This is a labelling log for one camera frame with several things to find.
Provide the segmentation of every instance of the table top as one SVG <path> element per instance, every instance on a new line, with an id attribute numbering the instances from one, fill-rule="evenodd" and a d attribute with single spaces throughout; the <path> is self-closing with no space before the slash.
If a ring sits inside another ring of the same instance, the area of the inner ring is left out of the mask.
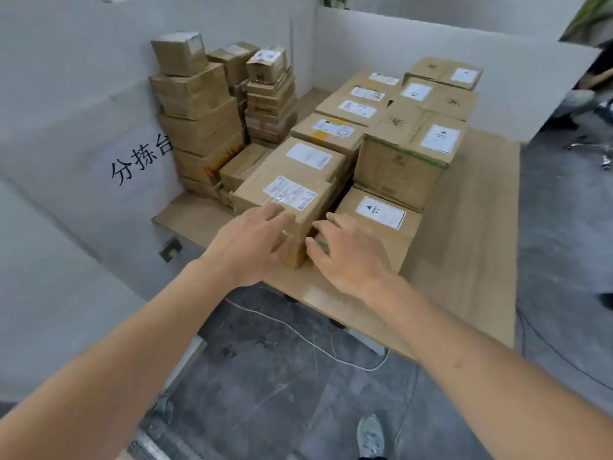
<path id="1" fill-rule="evenodd" d="M 326 96 L 315 89 L 305 95 L 299 118 Z M 430 196 L 400 271 L 418 291 L 507 346 L 515 329 L 519 151 L 517 142 L 468 132 Z M 232 217 L 219 201 L 184 193 L 154 222 L 208 247 Z M 298 270 L 280 268 L 265 283 L 412 358 L 392 329 L 338 292 L 310 261 Z"/>

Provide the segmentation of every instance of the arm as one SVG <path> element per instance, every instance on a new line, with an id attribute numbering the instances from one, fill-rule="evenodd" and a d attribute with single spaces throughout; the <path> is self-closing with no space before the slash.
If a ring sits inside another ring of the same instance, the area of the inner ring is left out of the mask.
<path id="1" fill-rule="evenodd" d="M 289 241 L 273 246 L 291 219 L 282 209 L 232 220 L 157 297 L 4 417 L 2 458 L 115 460 L 213 309 L 280 264 Z"/>
<path id="2" fill-rule="evenodd" d="M 390 269 L 372 231 L 346 215 L 327 217 L 315 224 L 330 255 L 309 238 L 313 262 L 401 336 L 494 458 L 610 457 L 609 417 L 420 295 Z"/>
<path id="3" fill-rule="evenodd" d="M 591 90 L 598 84 L 609 80 L 611 77 L 613 77 L 613 68 L 597 75 L 588 72 L 579 80 L 579 88 L 581 90 Z"/>

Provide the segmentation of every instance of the left arm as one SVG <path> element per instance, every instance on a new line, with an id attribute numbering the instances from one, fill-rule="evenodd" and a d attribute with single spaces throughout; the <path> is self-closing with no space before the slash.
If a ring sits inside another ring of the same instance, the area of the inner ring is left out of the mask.
<path id="1" fill-rule="evenodd" d="M 114 460 L 220 301 L 280 264 L 291 218 L 272 203 L 224 226 L 152 301 L 65 364 L 0 421 L 5 460 Z"/>

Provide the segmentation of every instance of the shoe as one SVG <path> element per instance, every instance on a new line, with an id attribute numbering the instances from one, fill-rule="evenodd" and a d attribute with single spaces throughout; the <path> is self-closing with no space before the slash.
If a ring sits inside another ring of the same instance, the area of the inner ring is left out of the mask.
<path id="1" fill-rule="evenodd" d="M 576 131 L 579 128 L 579 125 L 572 120 L 571 115 L 550 118 L 548 123 L 549 129 L 559 129 L 561 131 Z"/>
<path id="2" fill-rule="evenodd" d="M 377 458 L 383 456 L 385 438 L 383 427 L 376 415 L 363 417 L 357 425 L 357 446 L 360 458 Z"/>

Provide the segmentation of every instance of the concrete floor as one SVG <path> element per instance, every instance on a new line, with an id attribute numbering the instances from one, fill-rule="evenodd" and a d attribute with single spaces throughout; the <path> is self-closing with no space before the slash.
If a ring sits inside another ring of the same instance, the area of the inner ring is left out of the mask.
<path id="1" fill-rule="evenodd" d="M 613 134 L 592 115 L 578 132 L 546 132 L 522 152 L 517 307 L 547 341 L 613 387 L 613 172 L 593 152 L 565 152 L 580 134 Z M 340 359 L 381 357 L 328 320 L 261 287 L 232 300 L 291 324 Z M 613 415 L 613 391 L 572 367 L 524 320 L 516 348 Z M 391 355 L 377 371 L 334 362 L 286 327 L 223 304 L 202 330 L 208 347 L 171 399 L 170 430 L 205 459 L 357 458 L 356 424 L 376 413 L 395 458 L 489 458 L 432 379 Z"/>

